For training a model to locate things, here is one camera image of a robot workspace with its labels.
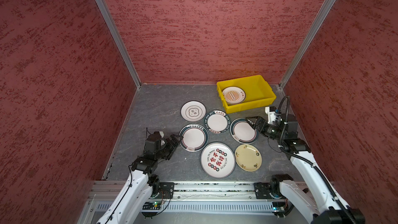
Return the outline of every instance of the gray tabletop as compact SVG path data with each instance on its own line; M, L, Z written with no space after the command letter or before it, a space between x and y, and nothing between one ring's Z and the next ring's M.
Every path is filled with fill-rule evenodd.
M277 95L272 104L278 106L283 94L276 86L272 86ZM188 101L199 101L206 111L222 110L220 98L215 85L143 85L137 99L126 130L117 147L116 155L107 180L126 180L130 165L137 156L142 154L146 139L146 128L149 132L163 131L165 136L179 134L187 124L181 116L181 107ZM231 121L251 116L267 118L264 107L229 114ZM214 134L209 132L209 143L222 142L234 152L241 145L231 136L230 132ZM278 150L276 141L269 140L270 145ZM271 149L267 138L260 135L252 143L262 156L262 165L255 172L242 170L238 165L233 172L222 179L215 179L204 172L200 164L201 151L188 152L179 146L170 161L161 162L155 171L161 181L172 180L227 180L227 181L269 181L274 174L287 173L296 181L302 181L300 173L283 153Z

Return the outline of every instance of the white plate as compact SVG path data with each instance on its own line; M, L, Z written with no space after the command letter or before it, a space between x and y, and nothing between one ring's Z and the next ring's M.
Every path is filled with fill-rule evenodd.
M246 122L245 118L237 118L231 124L232 137L242 144L251 144L257 140L259 132Z
M209 140L206 129L199 124L189 124L182 128L180 136L183 136L180 143L182 148L189 152L197 152L203 149Z
M231 126L231 119L229 116L225 112L219 110L214 110L206 114L203 122L208 131L216 134L228 131Z
M249 144L241 144L235 150L236 163L247 172L258 170L263 161L256 147Z
M181 116L189 122L197 122L206 114L206 107L198 101L190 101L181 108Z
M211 177L224 178L235 168L235 156L232 150L222 143L211 143L201 155L203 170Z
M246 93L240 87L226 87L222 91L225 101L229 104L239 104L246 99Z

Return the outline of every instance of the plate rim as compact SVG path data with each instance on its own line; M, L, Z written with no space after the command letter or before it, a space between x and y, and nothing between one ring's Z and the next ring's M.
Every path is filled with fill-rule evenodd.
M205 133L205 141L204 141L203 144L200 146L201 148L199 148L199 149L197 149L197 150L194 149L193 151L187 150L187 148L191 148L191 147L184 147L182 141L180 142L180 145L181 145L181 147L182 147L184 150L186 150L186 151L188 151L188 152L198 152L198 151L200 151L201 149L203 149L204 147L206 147L207 143L209 142L209 133L207 132L206 128L205 128L204 126L200 125L200 124L188 124L188 125L182 127L182 129L181 129L179 135L182 134L182 133L181 133L182 130L184 130L186 127L191 126L191 125L197 125L197 126L203 127L203 130L202 130L202 131Z
M229 146L227 146L225 143L221 143L221 142L212 142L212 143L209 143L205 148L207 148L208 146L210 146L210 145L212 145L212 144L222 144L222 145L226 146L226 147L232 152L231 147L229 147ZM203 152L204 152L204 151L205 151L205 149L203 149L202 153L200 154L200 165L202 166L203 171L204 171L207 175L213 177L212 175L210 175L209 173L206 172L205 168L203 168L203 164L202 164L202 155L203 155ZM234 169L235 169L235 164L236 164L235 153L234 153L233 157L234 157L234 163L233 163L233 164L234 164L234 167L232 168L231 172L230 172L228 175L226 175L225 177L228 177L229 175L231 175L231 173L232 173L232 172L234 171Z
M236 138L234 137L235 134L232 133L232 131L233 131L233 125L232 125L232 124L234 124L235 121L236 121L235 125L236 125L238 122L243 122L243 121L237 121L237 120L239 120L239 119L245 120L245 118L237 118L236 120L234 120L234 121L231 122L231 126L230 126L230 128L229 128L229 131L230 131L230 133L231 133L231 136L232 136L232 138L235 139L235 140L236 140ZM241 144L252 144L252 143L256 142L257 139L258 139L258 136L259 136L260 132L259 132L258 130L255 130L255 131L256 131L256 136L254 137L253 141L249 141L250 143L245 143L245 141L241 141L241 139L236 140L236 141L239 142L239 143L241 143Z
M221 91L222 96L224 96L225 102L227 102L227 101L226 101L226 98L225 98L224 90L226 90L227 88L229 88L229 87L226 87L226 88L224 88L224 89ZM239 102L239 103L230 103L230 102L227 102L227 103L228 103L228 104L231 104L231 105L237 105L237 104L240 104L240 103L244 102L245 99L246 99L246 92L245 92L245 97L243 98L243 100L242 100L241 102Z
M261 157L261 164L260 164L260 166L259 166L258 168L256 168L255 170L246 170L246 169L242 168L242 167L240 166L240 164L238 164L238 160L236 159L236 154L235 154L235 153L236 153L236 150L237 150L239 147L241 147L242 145L251 145L251 144L241 144L240 146L236 147L235 152L234 152L235 162L236 162L236 164L237 164L242 170L247 171L247 172L255 172L256 170L258 170L258 169L261 167L261 165L263 165L263 157L261 156L261 152L260 152L255 146L251 145L252 147L256 148L256 150L257 150L258 153L260 154L260 157Z
M181 117L182 117L185 121L187 121L187 120L184 118L184 116L182 116L182 111L181 111L181 110L182 110L182 108L183 108L186 104L188 104L189 102L193 102L193 101L187 101L187 102L185 102L185 103L182 105L181 109L180 109L180 115L181 115ZM201 121L201 120L206 116L206 106L205 106L205 104L203 104L203 103L200 102L200 101L194 101L194 102L199 102L199 103L201 103L201 104L203 105L203 107L205 108L205 110L204 110L205 115L203 115L203 117L200 118L200 119L197 120L197 121L188 121L188 122L191 122L191 123L199 122L199 121Z
M231 118L228 116L228 114L227 114L226 112L223 112L223 113L225 113L225 116L224 116L224 117L225 117L226 120L227 120L227 125L226 125L226 128L225 128L224 130L222 130L222 131L220 131L220 132L215 132L215 131L212 131L212 129L209 127L209 125L208 125L208 123L207 123L207 120L208 120L208 118L209 118L210 116L213 115L213 114L210 114L210 113L215 112L215 111L223 112L223 111L221 111L221 110L212 110L212 111L206 113L206 115L203 117L203 123L204 123L206 129L207 129L209 132L214 133L214 134L222 134L222 133L224 133L224 132L227 132L228 129L231 128L232 122L231 122Z

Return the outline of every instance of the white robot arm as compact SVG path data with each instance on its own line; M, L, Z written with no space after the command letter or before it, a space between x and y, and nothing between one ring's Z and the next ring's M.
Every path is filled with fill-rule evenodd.
M311 224L365 223L361 211L350 208L319 169L307 144L297 138L295 118L287 114L278 114L278 117L281 119L278 126L258 116L246 118L246 121L264 136L279 140L281 151L300 172L315 201L301 191L289 175L273 175L268 184L269 195L273 198L289 199ZM293 120L289 127L287 119ZM164 139L162 132L151 134L145 142L144 154L133 162L124 187L97 224L133 224L145 202L159 192L159 178L152 175L158 160L169 160L181 140L182 137L177 135ZM275 214L283 216L284 212Z
M158 194L159 177L152 173L159 160L170 160L182 140L178 135L163 137L163 132L148 136L144 153L129 166L129 178L97 224L133 224L144 203Z

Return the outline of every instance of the black cable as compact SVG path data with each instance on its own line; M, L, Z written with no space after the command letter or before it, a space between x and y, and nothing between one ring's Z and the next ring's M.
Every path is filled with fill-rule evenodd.
M131 165L128 166L128 167L129 167L129 171L130 171L130 176L131 176L130 185L127 187L126 192L124 193L124 195L122 196L122 198L120 199L120 201L117 203L116 207L113 209L112 214L109 216L109 218L108 218L108 220L105 222L105 224L107 224L108 221L112 219L112 215L115 213L115 211L116 211L117 207L119 206L120 202L123 200L123 197L126 195L127 191L129 191L129 189L130 189L131 186L132 186L132 173L131 173L130 166L131 166Z
M282 99L283 101L281 103L283 103L285 101L285 99L287 99L287 102L286 102L286 116L285 116L286 124L284 124L283 128L282 128L281 137L279 138L279 145L281 145L281 142L282 142L282 139L283 139L283 134L285 133L285 130L286 130L287 115L289 114L289 107L290 107L290 96L286 95L285 97L283 97L283 99Z
M170 201L172 200L172 193L170 193L170 191L168 191L168 190L165 190L166 192L169 192L169 195L170 195L170 199L169 199L169 203L167 203L167 206L162 210L162 211L160 211L159 213L157 213L156 215L154 215L154 216L152 216L152 217L155 217L155 216L157 216L158 214L161 214L163 211L165 211L166 210L166 208L169 206L169 204L170 204Z
M282 152L278 152L277 150L275 150L274 148L271 147L271 145L269 144L269 137L268 137L267 141L268 141L268 145L269 145L269 147L270 147L271 149L273 149L273 150L276 151L277 153L282 153Z
M279 148L280 148L281 151L284 152L285 154L288 154L288 155L290 155L290 156L292 156L292 157L298 158L298 159L300 159L300 160L302 160L302 161L308 163L311 167L313 167L313 168L315 169L315 171L318 172L319 176L322 178L322 180L323 180L323 182L325 183L326 187L327 187L328 190L330 191L331 196L332 196L333 198L335 198L335 197L337 196L336 193L335 193L335 191L334 191L333 188L331 187L329 181L326 179L325 175L322 173L321 169L318 168L317 166L314 166L314 163L313 163L313 162L311 162L310 160L308 160L308 159L306 159L306 158L304 158L304 157L298 156L298 155L296 155L296 154L294 154L294 153L290 153L290 152L285 151L285 149L284 149L282 146L280 146ZM339 205L339 207L341 208L341 210L344 211L344 213L345 213L346 216L349 218L349 220L350 220L353 224L356 224L357 222L355 221L354 217L352 217L352 215L350 214L350 212L348 212L348 210L347 210L346 207L341 203L341 201L340 201L339 199L335 199L335 202L337 202L337 205Z
M288 214L290 214L290 212L295 208L295 206L293 204L290 203L289 209L285 212L285 216L287 216Z
M148 127L147 127L147 132L145 133L145 135L147 136L147 138L148 138L148 135L147 135L147 133L149 133L149 135L152 135L150 132L148 132Z
M337 199L337 195L335 193L335 191L333 190L332 186L330 185L329 181L327 180L326 176L322 173L321 169L318 168L317 166L314 166L314 163L311 162L310 160L298 156L296 154L290 153L285 151L285 148L281 145L282 143L282 139L283 139L283 134L285 133L286 130L286 125L287 125L287 115L289 113L289 105L290 105L290 96L286 95L285 97L283 97L281 103L279 104L279 107L281 107L282 103L285 101L285 98L287 99L287 105L286 105L286 124L283 126L282 132L281 132L281 137L279 138L279 148L281 149L282 152L284 152L285 154L288 154L292 157L295 157L297 159L300 159L306 163L308 163L311 167L313 167L315 169L315 171L319 174L319 176L322 178L323 182L325 183L326 187L328 188L328 190L330 191L331 196L333 197L333 199L335 200L335 202L337 202L337 205L339 205L339 207L341 208L342 211L344 211L344 213L346 214L346 216L349 218L349 220L353 223L356 224L357 222L355 221L354 217L350 214L350 212L348 212L348 210L346 209L346 207L341 203L341 201L339 199Z
M281 102L279 103L278 111L277 111L277 114L279 115L279 117L278 117L278 121L275 121L275 124L276 124L277 127L279 127L280 122L281 122L281 118L282 118L282 114L281 114L281 111L282 111L282 104L283 104L283 102L287 99L287 97L288 97L288 95L285 95L285 96L282 98Z

